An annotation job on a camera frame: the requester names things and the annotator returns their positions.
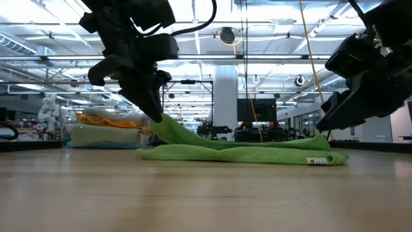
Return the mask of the orange microfiber towel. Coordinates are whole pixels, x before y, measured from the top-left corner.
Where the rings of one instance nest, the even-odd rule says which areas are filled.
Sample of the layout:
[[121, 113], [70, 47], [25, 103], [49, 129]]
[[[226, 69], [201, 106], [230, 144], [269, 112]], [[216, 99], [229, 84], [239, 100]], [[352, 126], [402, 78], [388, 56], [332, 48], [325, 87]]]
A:
[[75, 112], [76, 118], [83, 124], [94, 126], [110, 126], [115, 128], [137, 129], [140, 132], [151, 133], [151, 130], [146, 126], [140, 126], [134, 122], [114, 121], [112, 119], [91, 119], [83, 113]]

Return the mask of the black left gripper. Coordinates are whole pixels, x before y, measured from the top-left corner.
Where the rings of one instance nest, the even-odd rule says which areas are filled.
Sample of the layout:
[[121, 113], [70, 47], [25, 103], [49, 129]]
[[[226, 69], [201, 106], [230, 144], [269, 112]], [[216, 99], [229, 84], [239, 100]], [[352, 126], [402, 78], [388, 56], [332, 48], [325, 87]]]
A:
[[91, 84], [105, 85], [104, 78], [117, 76], [118, 92], [150, 119], [162, 121], [160, 88], [171, 75], [156, 63], [178, 56], [178, 45], [169, 34], [145, 35], [137, 31], [175, 23], [170, 6], [90, 6], [79, 21], [89, 33], [98, 33], [104, 45], [103, 60], [89, 69]]

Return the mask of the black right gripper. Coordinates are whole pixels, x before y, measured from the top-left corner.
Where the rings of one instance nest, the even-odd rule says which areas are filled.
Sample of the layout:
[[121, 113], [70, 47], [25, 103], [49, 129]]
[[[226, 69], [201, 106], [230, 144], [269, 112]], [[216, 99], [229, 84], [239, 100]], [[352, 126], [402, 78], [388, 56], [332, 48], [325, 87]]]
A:
[[319, 131], [343, 130], [385, 117], [412, 95], [412, 47], [401, 46], [351, 80], [351, 93], [333, 92], [321, 105]]

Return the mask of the blue microfiber towel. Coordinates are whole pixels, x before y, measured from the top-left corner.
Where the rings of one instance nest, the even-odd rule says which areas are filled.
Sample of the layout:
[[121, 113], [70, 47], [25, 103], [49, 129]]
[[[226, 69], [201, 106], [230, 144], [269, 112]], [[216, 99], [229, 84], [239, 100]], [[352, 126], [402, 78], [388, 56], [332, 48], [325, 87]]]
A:
[[67, 148], [82, 149], [138, 149], [142, 146], [139, 144], [121, 144], [121, 143], [98, 143], [89, 145], [74, 145], [72, 141], [66, 143]]

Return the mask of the black metal rack frame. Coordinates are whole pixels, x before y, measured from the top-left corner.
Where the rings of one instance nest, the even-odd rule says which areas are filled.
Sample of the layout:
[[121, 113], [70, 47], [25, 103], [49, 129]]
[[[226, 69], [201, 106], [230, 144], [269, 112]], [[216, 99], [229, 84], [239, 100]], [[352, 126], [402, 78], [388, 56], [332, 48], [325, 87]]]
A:
[[184, 79], [160, 89], [163, 112], [181, 124], [214, 120], [214, 82]]

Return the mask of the bright green microfiber towel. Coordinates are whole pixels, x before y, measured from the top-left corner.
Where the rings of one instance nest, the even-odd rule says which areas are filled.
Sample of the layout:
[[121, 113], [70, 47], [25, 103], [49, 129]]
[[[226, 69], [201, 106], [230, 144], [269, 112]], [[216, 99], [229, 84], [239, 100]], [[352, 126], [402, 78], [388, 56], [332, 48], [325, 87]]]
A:
[[285, 142], [230, 142], [203, 138], [162, 115], [162, 122], [151, 121], [152, 132], [165, 144], [139, 149], [145, 160], [218, 161], [248, 164], [341, 166], [349, 160], [334, 152], [324, 135]]

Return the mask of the clear plastic tray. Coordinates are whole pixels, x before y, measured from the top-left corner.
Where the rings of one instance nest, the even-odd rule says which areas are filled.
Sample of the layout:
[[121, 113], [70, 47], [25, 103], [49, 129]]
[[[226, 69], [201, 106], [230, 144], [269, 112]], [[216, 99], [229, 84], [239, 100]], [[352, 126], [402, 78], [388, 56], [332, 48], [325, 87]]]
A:
[[[126, 113], [127, 111], [131, 111], [131, 110], [117, 111], [114, 108], [103, 108], [103, 109], [109, 109], [109, 111], [114, 111], [116, 113]], [[60, 119], [61, 135], [65, 143], [71, 141], [71, 136], [72, 136], [71, 129], [73, 128], [73, 126], [75, 124], [83, 124], [76, 118], [76, 115], [75, 115], [75, 112], [83, 113], [83, 110], [84, 108], [80, 110], [73, 110], [73, 111], [61, 110], [61, 119]], [[141, 145], [142, 146], [141, 148], [146, 148], [150, 146], [151, 141], [154, 137], [153, 133], [152, 132], [151, 133], [140, 132], [139, 134], [140, 134], [140, 140], [136, 144]]]

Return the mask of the pale green microfiber towel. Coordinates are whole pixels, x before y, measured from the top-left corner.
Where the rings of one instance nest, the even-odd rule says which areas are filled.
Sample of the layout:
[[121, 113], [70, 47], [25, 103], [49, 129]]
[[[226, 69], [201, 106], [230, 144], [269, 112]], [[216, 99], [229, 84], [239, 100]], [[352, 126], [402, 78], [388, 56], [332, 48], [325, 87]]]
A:
[[125, 134], [138, 135], [140, 132], [137, 129], [116, 128], [110, 126], [93, 126], [86, 124], [75, 124], [71, 129], [72, 135], [80, 134]]
[[86, 133], [85, 131], [80, 131], [71, 136], [71, 141], [76, 146], [100, 143], [136, 144], [139, 140], [139, 133]]

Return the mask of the white round pillar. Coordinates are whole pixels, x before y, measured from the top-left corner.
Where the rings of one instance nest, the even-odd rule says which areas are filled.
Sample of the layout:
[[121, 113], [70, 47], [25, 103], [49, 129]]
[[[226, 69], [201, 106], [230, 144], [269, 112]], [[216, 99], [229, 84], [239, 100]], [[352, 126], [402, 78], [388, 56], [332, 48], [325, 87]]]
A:
[[214, 123], [228, 126], [231, 130], [238, 127], [237, 120], [238, 73], [235, 66], [215, 66], [214, 76]]

